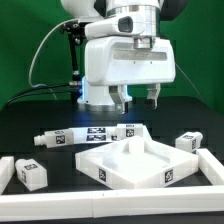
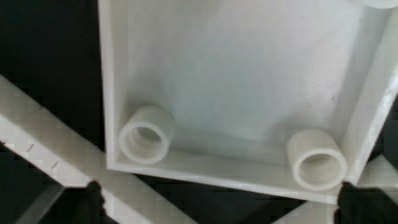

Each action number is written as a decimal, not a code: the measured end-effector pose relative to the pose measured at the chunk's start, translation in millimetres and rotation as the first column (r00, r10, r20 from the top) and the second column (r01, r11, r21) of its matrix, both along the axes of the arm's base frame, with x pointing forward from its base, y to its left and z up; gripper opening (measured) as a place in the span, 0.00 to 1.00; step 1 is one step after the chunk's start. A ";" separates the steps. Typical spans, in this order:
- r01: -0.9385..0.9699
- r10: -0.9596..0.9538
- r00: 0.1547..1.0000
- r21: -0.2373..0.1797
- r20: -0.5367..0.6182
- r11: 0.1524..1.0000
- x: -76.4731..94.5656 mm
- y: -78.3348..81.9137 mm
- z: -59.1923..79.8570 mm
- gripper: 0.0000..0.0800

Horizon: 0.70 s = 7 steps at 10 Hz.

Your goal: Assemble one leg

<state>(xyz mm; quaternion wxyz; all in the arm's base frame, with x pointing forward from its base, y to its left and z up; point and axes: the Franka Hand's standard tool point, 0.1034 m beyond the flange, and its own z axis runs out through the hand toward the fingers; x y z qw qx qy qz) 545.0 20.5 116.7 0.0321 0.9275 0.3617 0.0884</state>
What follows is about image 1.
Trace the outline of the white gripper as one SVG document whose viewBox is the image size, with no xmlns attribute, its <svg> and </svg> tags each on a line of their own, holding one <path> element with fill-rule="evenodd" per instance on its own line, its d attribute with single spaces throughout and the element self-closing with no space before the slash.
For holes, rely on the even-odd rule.
<svg viewBox="0 0 224 224">
<path fill-rule="evenodd" d="M 129 37 L 90 40 L 85 48 L 85 76 L 92 86 L 110 86 L 109 95 L 119 114 L 128 112 L 123 85 L 149 84 L 147 102 L 156 109 L 159 83 L 175 78 L 173 49 L 169 40 L 159 38 L 152 49 L 136 49 Z"/>
</svg>

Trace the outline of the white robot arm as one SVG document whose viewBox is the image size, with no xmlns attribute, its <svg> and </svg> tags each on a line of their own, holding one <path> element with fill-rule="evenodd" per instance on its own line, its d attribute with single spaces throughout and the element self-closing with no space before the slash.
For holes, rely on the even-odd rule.
<svg viewBox="0 0 224 224">
<path fill-rule="evenodd" d="M 130 85 L 147 86 L 153 107 L 163 83 L 175 79 L 171 43 L 160 36 L 160 23 L 172 21 L 188 0 L 61 0 L 74 18 L 75 31 L 87 40 L 85 75 L 78 106 L 125 113 Z"/>
</svg>

